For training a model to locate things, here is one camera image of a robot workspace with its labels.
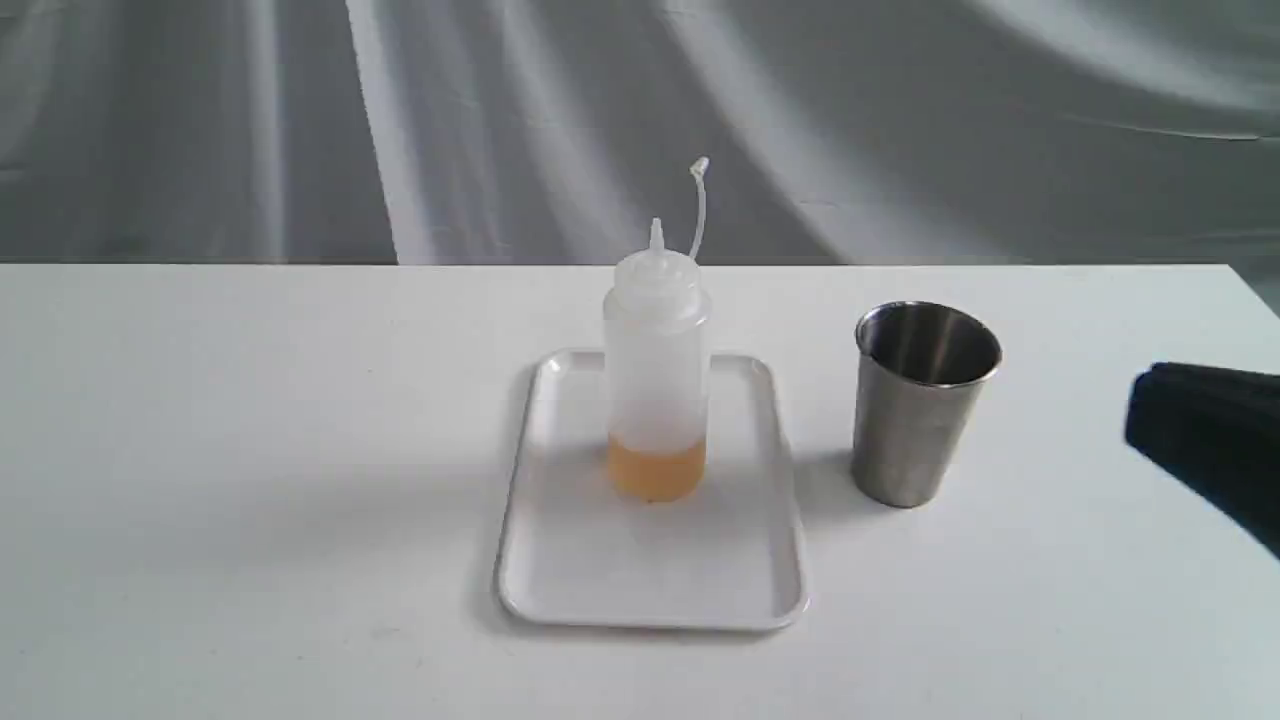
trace cup rim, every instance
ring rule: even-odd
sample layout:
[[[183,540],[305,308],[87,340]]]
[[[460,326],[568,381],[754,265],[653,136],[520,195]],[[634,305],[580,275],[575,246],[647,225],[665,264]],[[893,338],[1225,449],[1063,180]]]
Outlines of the cup rim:
[[[983,373],[982,375],[978,375],[977,378],[973,378],[972,380],[965,380],[963,383],[927,383],[923,380],[909,378],[902,373],[893,370],[892,368],[887,368],[883,363],[877,360],[876,356],[873,356],[870,351],[864,346],[863,329],[867,327],[868,323],[870,323],[876,318],[886,313],[890,313],[892,310],[897,310],[900,307],[937,307],[940,310],[946,310],[947,313],[955,313],[956,315],[960,315],[961,318],[973,323],[978,329],[982,331],[983,334],[987,336],[987,338],[991,341],[991,345],[996,348],[996,360],[991,364],[991,369]],[[881,368],[886,373],[890,373],[895,378],[899,378],[904,382],[933,389],[954,389],[954,388],[964,388],[975,384],[982,384],[988,379],[991,379],[1000,370],[1000,366],[1005,361],[1005,348],[1000,345],[1000,338],[997,338],[996,333],[991,332],[991,328],[988,328],[982,320],[974,318],[973,315],[965,313],[964,310],[952,307],[950,305],[943,305],[941,302],[932,302],[928,300],[893,300],[891,302],[882,302],[872,307],[870,310],[864,313],[861,318],[858,319],[858,325],[854,327],[854,341],[858,343],[859,355],[861,355],[863,359],[874,363],[877,368]]]

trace orange liquid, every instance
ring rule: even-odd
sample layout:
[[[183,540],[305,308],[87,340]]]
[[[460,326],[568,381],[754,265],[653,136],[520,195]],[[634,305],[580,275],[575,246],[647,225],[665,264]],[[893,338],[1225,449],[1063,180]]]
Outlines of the orange liquid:
[[[707,468],[707,439],[675,455],[650,455],[622,446],[609,436],[607,461],[613,486],[622,495],[648,502],[671,502],[694,492]]]

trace tray rim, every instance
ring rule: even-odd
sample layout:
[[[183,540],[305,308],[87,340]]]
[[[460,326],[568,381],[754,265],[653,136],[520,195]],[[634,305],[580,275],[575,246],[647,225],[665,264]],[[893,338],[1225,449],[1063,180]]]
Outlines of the tray rim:
[[[511,519],[512,507],[520,489],[520,474],[521,468],[526,466],[526,452],[529,441],[529,418],[532,413],[532,407],[543,392],[544,388],[544,374],[553,373],[557,370],[552,369],[552,365],[558,360],[571,356],[571,355],[604,355],[604,350],[600,347],[562,347],[553,352],[547,354],[539,359],[534,365],[534,372],[529,382],[529,396],[525,401],[525,410],[521,414],[520,437],[516,442],[516,456],[511,468],[511,479],[507,484],[507,506],[502,515],[502,537],[498,542],[498,559],[494,564],[494,589],[498,594],[498,600],[502,606],[511,615],[538,625],[562,625],[571,628],[616,628],[616,629],[645,629],[645,630],[692,630],[692,632],[726,632],[726,633],[772,633],[781,630],[791,624],[794,624],[800,615],[809,609],[809,566],[808,566],[808,552],[805,548],[804,538],[804,524],[800,518],[800,507],[796,502],[795,496],[795,462],[791,454],[791,442],[787,437],[786,425],[782,420],[781,410],[781,397],[778,393],[777,375],[773,373],[773,368],[768,363],[760,360],[754,355],[748,355],[745,352],[713,352],[712,360],[716,357],[733,359],[733,360],[746,360],[756,370],[762,372],[768,382],[768,393],[774,427],[778,429],[778,452],[781,454],[782,464],[786,466],[785,473],[780,473],[780,480],[785,484],[780,488],[783,492],[786,507],[786,515],[790,521],[791,530],[791,544],[795,548],[795,568],[796,568],[796,584],[797,594],[796,602],[788,607],[785,612],[767,618],[762,621],[746,621],[746,623],[680,623],[671,619],[663,618],[586,618],[586,616],[563,616],[556,612],[541,612],[538,610],[531,610],[522,606],[516,601],[516,594],[512,591],[509,582],[509,565],[508,559],[511,556],[512,533],[511,533]]]

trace black object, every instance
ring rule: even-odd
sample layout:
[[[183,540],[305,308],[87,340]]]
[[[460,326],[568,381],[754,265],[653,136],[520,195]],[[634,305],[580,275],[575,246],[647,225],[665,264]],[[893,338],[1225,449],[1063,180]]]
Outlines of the black object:
[[[1280,557],[1280,375],[1157,363],[1125,441]]]

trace bottle nozzle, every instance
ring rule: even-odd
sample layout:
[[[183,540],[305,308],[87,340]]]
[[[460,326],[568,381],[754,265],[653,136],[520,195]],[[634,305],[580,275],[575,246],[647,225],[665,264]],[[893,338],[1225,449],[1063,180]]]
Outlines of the bottle nozzle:
[[[662,240],[662,219],[654,218],[649,225],[649,252],[662,252],[667,246]]]

